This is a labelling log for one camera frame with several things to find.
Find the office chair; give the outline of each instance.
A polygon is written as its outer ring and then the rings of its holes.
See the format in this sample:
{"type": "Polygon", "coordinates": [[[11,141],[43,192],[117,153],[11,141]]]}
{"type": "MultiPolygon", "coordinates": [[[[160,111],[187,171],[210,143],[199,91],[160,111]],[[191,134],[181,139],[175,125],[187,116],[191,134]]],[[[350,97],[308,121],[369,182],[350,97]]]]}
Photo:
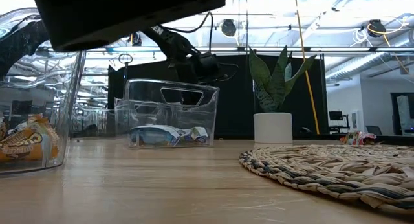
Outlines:
{"type": "Polygon", "coordinates": [[[375,135],[382,135],[381,129],[378,126],[366,126],[368,133],[372,133],[375,135]]]}

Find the white pot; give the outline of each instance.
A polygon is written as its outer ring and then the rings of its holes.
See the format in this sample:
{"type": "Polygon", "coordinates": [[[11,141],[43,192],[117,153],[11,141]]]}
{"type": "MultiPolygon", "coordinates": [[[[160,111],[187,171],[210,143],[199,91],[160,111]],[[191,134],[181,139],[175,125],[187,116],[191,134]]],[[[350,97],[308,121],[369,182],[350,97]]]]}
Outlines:
{"type": "Polygon", "coordinates": [[[260,144],[293,143],[290,113],[254,114],[254,142],[260,144]]]}

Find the computer monitor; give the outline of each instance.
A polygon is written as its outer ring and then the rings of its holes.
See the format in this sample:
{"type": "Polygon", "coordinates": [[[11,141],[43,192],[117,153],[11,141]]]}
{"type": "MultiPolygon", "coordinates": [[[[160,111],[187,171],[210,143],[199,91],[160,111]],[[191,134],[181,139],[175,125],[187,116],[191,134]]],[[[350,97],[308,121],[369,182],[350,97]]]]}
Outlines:
{"type": "Polygon", "coordinates": [[[343,120],[343,115],[341,111],[329,111],[330,120],[343,120]]]}

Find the potted plant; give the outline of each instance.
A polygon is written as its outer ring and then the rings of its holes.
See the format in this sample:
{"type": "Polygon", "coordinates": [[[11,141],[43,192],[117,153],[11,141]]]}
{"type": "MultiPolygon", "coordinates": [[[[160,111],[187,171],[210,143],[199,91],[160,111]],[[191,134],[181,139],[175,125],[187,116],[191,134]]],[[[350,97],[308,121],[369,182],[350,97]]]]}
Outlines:
{"type": "Polygon", "coordinates": [[[254,114],[254,141],[264,144],[292,144],[292,115],[279,110],[295,81],[308,70],[316,55],[307,58],[292,76],[287,46],[282,50],[273,71],[250,48],[249,66],[254,80],[254,93],[264,113],[254,114]]]}

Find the ceiling duct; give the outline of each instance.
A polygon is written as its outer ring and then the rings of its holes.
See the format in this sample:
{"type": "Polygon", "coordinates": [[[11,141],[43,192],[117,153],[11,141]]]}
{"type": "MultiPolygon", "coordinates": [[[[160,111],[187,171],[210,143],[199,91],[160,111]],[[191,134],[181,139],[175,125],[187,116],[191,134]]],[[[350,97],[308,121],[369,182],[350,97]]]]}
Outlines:
{"type": "MultiPolygon", "coordinates": [[[[393,47],[414,47],[414,30],[409,30],[391,39],[389,42],[393,47]]],[[[388,47],[388,45],[384,43],[379,47],[388,47]]],[[[355,74],[380,65],[383,61],[387,62],[391,58],[392,55],[390,52],[374,52],[368,56],[354,58],[329,69],[326,74],[326,79],[341,80],[349,78],[355,74]]]]}

